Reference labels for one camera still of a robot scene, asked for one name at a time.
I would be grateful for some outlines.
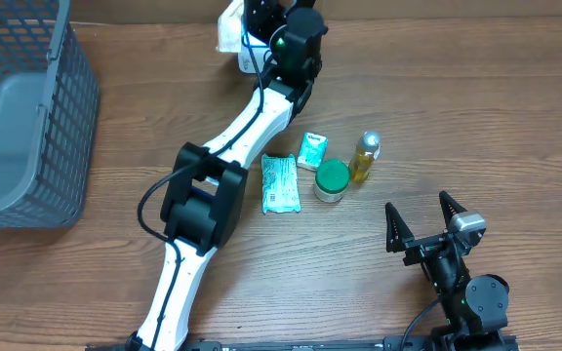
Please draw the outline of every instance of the table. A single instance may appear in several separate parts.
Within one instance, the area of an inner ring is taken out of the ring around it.
[[[419,267],[385,252],[393,202],[419,237],[443,228],[445,189],[488,221],[465,259],[511,286],[507,333],[562,349],[562,18],[332,21],[307,107],[265,150],[329,137],[348,161],[366,130],[383,139],[373,174],[336,205],[300,170],[302,211],[261,212],[261,164],[242,219],[212,260],[193,339],[372,339],[402,333],[433,298]],[[80,26],[102,104],[87,207],[70,230],[0,231],[0,350],[123,342],[148,312],[164,248],[136,205],[187,141],[222,131],[253,77],[219,55],[212,24]],[[146,217],[158,229],[162,195]],[[433,311],[416,332],[443,324]]]

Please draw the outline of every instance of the plastic basket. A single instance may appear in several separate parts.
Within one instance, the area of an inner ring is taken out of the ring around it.
[[[100,92],[69,10],[69,0],[0,0],[0,227],[82,214]]]

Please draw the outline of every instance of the jar with green lid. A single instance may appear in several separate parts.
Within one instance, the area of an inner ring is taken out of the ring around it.
[[[328,160],[318,167],[313,192],[318,199],[334,203],[341,200],[349,183],[350,171],[346,164],[340,160]]]

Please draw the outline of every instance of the green lid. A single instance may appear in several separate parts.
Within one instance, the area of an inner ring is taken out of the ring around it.
[[[340,160],[328,160],[318,167],[316,185],[329,194],[343,192],[350,182],[350,171]]]

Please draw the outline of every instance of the small teal package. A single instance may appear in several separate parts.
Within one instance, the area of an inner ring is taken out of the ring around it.
[[[299,167],[310,171],[316,171],[322,163],[324,153],[327,151],[328,142],[329,141],[326,136],[319,136],[314,133],[305,133],[302,138],[299,159],[297,160]]]
[[[301,197],[294,155],[286,158],[261,156],[263,175],[263,213],[272,211],[282,214],[301,211]]]

